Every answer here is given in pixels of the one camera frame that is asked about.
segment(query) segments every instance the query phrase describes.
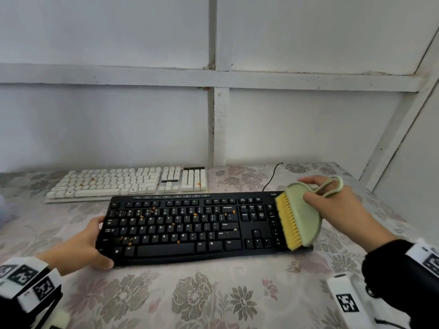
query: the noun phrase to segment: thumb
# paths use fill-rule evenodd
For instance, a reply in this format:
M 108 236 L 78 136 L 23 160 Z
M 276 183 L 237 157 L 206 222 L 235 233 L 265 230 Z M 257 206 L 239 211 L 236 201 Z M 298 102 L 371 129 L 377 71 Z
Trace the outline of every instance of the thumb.
M 313 192 L 306 192 L 303 195 L 303 200 L 314 209 L 316 209 L 320 214 L 323 214 L 323 212 L 327 208 L 328 199 Z
M 107 258 L 101 253 L 97 253 L 97 255 L 93 258 L 90 263 L 96 269 L 108 270 L 114 267 L 114 262 L 112 259 Z

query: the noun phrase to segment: keyboard cable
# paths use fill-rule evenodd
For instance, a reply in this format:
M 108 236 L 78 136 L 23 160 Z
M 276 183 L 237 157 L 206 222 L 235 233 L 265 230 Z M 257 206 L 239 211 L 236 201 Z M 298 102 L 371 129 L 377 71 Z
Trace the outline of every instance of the keyboard cable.
M 271 179 L 270 179 L 270 181 L 269 182 L 267 182 L 267 184 L 264 186 L 264 188 L 262 188 L 262 191 L 264 191 L 264 189 L 265 189 L 265 187 L 267 187 L 268 186 L 268 184 L 271 182 L 271 180 L 273 179 L 273 176 L 274 176 L 274 172 L 276 172 L 276 167 L 278 167 L 280 164 L 284 164 L 284 162 L 281 162 L 281 163 L 279 163 L 279 164 L 277 164 L 275 167 L 274 167 L 274 170 L 273 170 L 273 175 L 271 176 Z

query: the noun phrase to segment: horizontal beam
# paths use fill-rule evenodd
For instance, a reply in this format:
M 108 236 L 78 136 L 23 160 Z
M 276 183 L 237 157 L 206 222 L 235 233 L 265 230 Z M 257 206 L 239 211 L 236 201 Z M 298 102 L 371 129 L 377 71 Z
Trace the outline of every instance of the horizontal beam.
M 0 64 L 0 84 L 158 85 L 286 90 L 417 92 L 421 77 L 213 71 L 64 64 Z

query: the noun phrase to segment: cleaning brush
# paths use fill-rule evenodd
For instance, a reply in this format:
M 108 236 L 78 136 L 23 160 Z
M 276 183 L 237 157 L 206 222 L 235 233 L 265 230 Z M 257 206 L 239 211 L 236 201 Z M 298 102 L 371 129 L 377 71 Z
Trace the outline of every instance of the cleaning brush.
M 290 250 L 310 246 L 319 235 L 322 225 L 319 213 L 303 200 L 303 195 L 306 192 L 318 193 L 334 180 L 338 181 L 338 186 L 323 195 L 327 197 L 342 190 L 343 180 L 338 175 L 328 178 L 317 189 L 312 189 L 303 182 L 292 183 L 276 198 L 277 211 Z

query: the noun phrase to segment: space bar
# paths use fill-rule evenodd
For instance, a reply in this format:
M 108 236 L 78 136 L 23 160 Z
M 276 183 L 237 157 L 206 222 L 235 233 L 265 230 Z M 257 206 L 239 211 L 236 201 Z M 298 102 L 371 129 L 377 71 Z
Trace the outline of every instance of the space bar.
M 139 246 L 138 257 L 178 256 L 195 254 L 195 243 L 174 243 L 169 245 Z

